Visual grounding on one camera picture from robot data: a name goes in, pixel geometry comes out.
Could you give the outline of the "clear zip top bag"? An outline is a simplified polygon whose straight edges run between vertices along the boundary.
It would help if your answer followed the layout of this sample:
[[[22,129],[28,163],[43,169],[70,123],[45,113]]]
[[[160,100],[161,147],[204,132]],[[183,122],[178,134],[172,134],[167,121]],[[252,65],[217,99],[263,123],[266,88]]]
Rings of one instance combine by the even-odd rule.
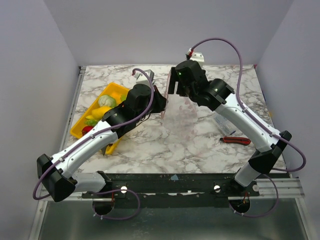
[[[175,84],[175,94],[168,94],[168,82],[169,74],[164,92],[167,103],[160,115],[160,123],[171,134],[183,142],[188,142],[196,136],[195,125],[198,120],[196,105],[188,97],[177,94],[178,82]]]

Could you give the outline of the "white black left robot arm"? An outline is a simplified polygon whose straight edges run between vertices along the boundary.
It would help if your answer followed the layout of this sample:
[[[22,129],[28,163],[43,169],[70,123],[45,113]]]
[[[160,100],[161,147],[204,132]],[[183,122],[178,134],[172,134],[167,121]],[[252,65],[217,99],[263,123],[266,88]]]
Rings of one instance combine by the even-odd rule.
[[[123,102],[103,112],[102,119],[93,129],[74,144],[52,156],[39,156],[37,176],[47,195],[55,202],[61,202],[75,192],[95,192],[101,198],[107,197],[111,185],[104,173],[98,171],[88,181],[80,181],[74,173],[96,152],[133,130],[143,117],[164,111],[166,103],[156,86],[135,84]]]

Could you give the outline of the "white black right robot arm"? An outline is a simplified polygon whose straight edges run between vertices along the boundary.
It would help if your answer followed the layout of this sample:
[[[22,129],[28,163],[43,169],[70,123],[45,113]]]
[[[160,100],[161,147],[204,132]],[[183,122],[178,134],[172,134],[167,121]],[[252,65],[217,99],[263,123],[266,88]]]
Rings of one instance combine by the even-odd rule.
[[[230,191],[241,196],[261,174],[268,174],[291,140],[288,131],[273,128],[250,108],[242,109],[234,89],[220,78],[208,80],[206,71],[194,60],[185,60],[170,70],[169,94],[188,97],[229,120],[255,145],[256,151],[230,183]]]

